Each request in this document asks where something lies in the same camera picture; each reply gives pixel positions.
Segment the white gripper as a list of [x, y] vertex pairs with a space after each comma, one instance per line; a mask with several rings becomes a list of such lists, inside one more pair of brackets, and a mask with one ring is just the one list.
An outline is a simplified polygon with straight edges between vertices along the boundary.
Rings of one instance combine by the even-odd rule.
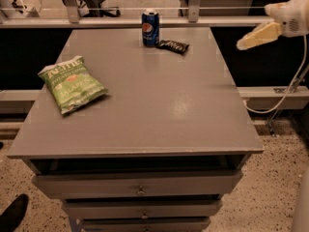
[[237, 42], [238, 50], [272, 43], [281, 35], [292, 38], [309, 34], [309, 0], [268, 4], [265, 12], [275, 22], [262, 23], [244, 35]]

